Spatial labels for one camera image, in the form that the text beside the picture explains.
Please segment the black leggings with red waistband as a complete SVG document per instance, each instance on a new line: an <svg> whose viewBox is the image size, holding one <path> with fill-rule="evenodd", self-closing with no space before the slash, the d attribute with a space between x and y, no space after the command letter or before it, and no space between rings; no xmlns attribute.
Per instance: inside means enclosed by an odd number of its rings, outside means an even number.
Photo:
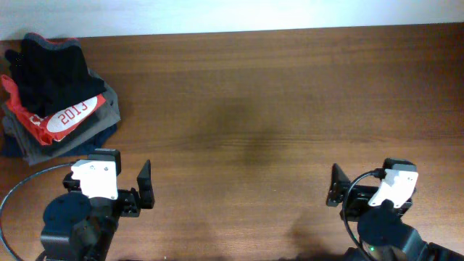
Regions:
<svg viewBox="0 0 464 261"><path fill-rule="evenodd" d="M8 49L4 56L10 63L21 105L39 117L106 91L104 81L90 75L81 44L75 38L53 42L27 33L20 50Z"/></svg>

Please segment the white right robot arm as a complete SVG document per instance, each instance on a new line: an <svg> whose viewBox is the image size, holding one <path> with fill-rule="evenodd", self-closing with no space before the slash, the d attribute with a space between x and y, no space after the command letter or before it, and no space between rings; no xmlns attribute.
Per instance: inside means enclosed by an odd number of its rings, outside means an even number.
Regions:
<svg viewBox="0 0 464 261"><path fill-rule="evenodd" d="M417 179L417 166L405 159L386 158L382 167L353 181L333 164L326 205L341 205L341 220L355 244L343 260L463 261L462 254L424 241L402 222Z"/></svg>

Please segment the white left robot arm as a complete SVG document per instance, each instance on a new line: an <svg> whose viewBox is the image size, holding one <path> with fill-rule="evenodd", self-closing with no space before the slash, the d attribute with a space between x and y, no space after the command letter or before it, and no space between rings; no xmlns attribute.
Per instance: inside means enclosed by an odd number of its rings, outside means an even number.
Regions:
<svg viewBox="0 0 464 261"><path fill-rule="evenodd" d="M48 204L40 240L47 260L105 260L119 219L137 218L154 207L151 162L137 176L138 188L117 187L120 164L81 159L63 180L66 194Z"/></svg>

